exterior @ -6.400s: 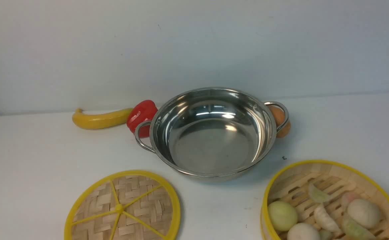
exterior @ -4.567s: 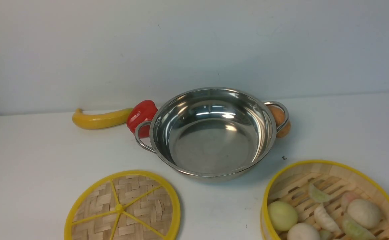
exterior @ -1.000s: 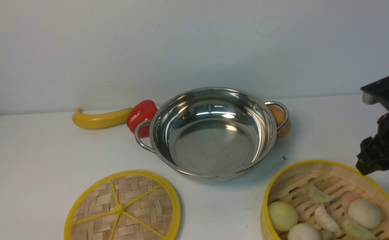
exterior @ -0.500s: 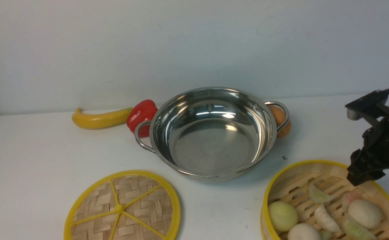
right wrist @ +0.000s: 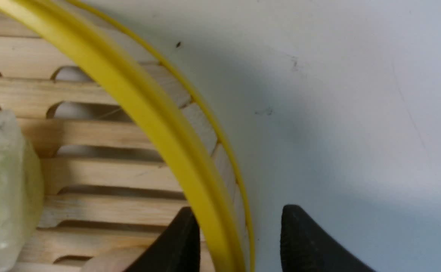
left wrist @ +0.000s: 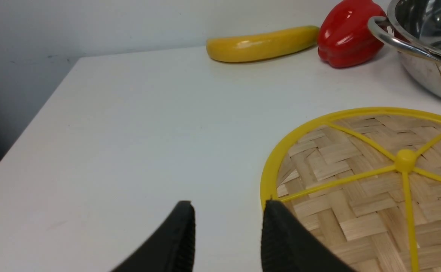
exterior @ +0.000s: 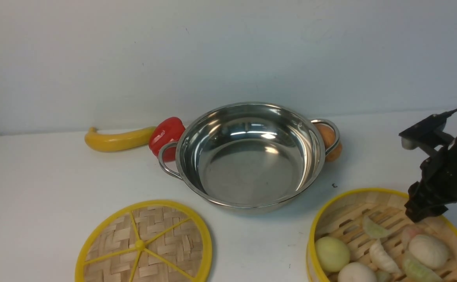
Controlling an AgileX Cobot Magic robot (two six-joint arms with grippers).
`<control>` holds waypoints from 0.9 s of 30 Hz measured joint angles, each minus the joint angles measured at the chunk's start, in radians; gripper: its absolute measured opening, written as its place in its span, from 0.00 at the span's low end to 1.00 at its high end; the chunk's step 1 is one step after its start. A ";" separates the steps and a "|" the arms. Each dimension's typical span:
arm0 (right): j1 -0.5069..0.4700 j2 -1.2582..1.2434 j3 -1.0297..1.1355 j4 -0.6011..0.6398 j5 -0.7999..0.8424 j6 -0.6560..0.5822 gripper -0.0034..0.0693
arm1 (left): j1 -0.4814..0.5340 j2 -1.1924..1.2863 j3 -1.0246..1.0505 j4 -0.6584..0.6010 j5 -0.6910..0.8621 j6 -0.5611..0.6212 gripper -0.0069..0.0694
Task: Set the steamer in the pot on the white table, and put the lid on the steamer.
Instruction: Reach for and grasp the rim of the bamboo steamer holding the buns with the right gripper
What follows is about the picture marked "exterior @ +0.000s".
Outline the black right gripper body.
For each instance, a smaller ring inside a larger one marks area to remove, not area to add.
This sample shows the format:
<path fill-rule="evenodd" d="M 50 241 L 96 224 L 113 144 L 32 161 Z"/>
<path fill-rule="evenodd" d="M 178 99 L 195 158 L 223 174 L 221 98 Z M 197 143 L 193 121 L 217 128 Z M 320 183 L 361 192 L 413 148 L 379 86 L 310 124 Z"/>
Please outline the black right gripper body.
<path fill-rule="evenodd" d="M 406 216 L 414 223 L 439 217 L 457 203 L 457 146 L 442 148 L 420 166 L 421 180 L 409 187 Z"/>

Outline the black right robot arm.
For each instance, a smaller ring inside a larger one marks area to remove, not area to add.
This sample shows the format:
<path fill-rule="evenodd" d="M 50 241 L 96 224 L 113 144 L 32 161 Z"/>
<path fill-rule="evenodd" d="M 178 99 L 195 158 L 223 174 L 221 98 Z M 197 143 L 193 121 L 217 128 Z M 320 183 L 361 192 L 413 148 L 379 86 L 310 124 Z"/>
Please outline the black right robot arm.
<path fill-rule="evenodd" d="M 420 165 L 421 180 L 409 187 L 406 216 L 414 223 L 438 217 L 457 203 L 457 136 L 444 132 L 456 110 L 433 114 L 400 132 L 402 147 L 427 155 Z"/>

